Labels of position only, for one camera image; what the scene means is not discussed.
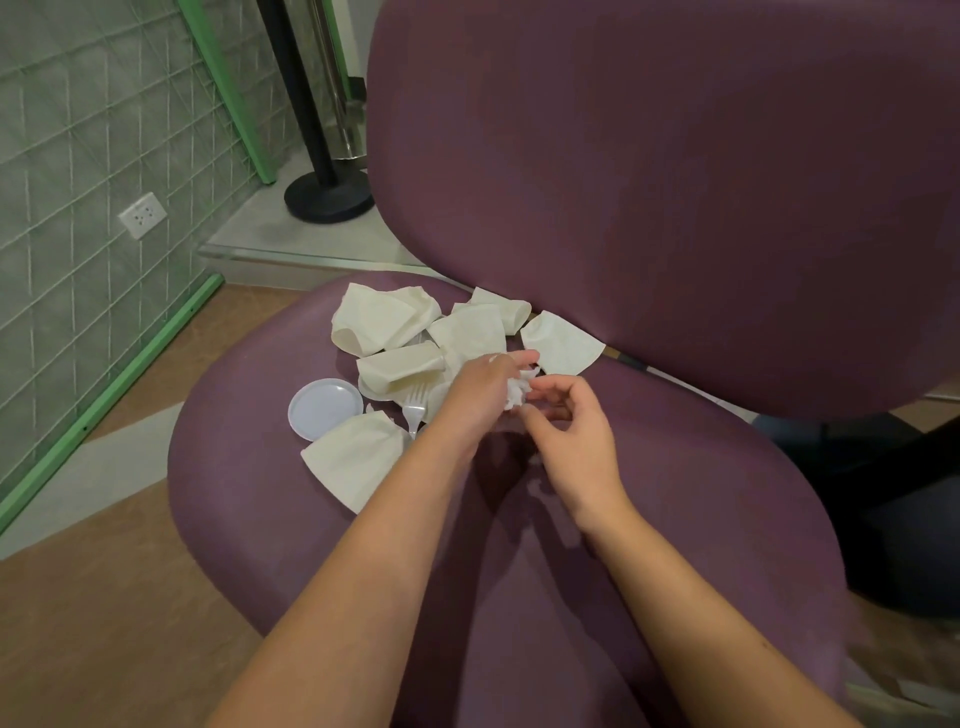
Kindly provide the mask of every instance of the left hand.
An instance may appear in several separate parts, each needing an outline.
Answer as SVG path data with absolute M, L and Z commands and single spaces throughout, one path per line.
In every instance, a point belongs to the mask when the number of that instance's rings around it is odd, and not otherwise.
M 464 364 L 453 380 L 443 406 L 430 427 L 456 439 L 464 452 L 473 452 L 496 424 L 507 401 L 507 379 L 536 364 L 533 350 L 484 354 Z

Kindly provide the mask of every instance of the purple chair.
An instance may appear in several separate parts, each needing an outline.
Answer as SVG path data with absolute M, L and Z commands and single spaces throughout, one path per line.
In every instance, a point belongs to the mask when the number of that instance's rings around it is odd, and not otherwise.
M 470 285 L 532 301 L 757 411 L 914 399 L 960 365 L 960 8 L 387 0 L 370 63 L 384 219 Z M 335 280 L 228 352 L 183 407 L 169 483 L 211 581 L 268 632 L 351 513 L 301 463 L 286 406 L 356 378 Z M 601 358 L 631 499 L 825 691 L 850 617 L 819 499 L 766 437 Z M 451 507 L 399 726 L 684 725 L 603 567 L 497 433 Z

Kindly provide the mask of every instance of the right arm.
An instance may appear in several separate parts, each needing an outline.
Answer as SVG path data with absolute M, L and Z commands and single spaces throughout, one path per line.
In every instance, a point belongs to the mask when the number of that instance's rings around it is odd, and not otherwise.
M 576 376 L 531 381 L 520 417 L 695 728 L 860 725 L 781 655 L 634 508 L 610 424 Z M 570 420 L 564 432 L 550 420 Z

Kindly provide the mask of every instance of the purple chair backrest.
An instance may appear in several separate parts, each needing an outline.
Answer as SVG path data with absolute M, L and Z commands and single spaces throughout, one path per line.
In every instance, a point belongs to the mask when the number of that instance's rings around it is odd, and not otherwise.
M 960 3 L 387 0 L 384 219 L 714 395 L 851 417 L 960 370 Z

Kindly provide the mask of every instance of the floor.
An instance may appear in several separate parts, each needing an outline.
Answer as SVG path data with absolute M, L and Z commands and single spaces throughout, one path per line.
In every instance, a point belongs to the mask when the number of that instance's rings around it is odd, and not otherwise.
M 3 728 L 199 726 L 250 659 L 259 637 L 177 536 L 165 453 L 206 368 L 301 295 L 223 287 L 0 536 Z M 920 402 L 897 414 L 929 430 L 960 405 Z M 852 600 L 858 714 L 868 725 L 958 724 L 919 703 L 960 715 L 960 624 Z
M 303 223 L 283 202 L 287 185 L 311 170 L 306 150 L 295 153 L 264 187 L 203 246 L 202 255 L 350 270 L 391 270 L 438 276 L 390 232 L 379 210 L 333 226 Z

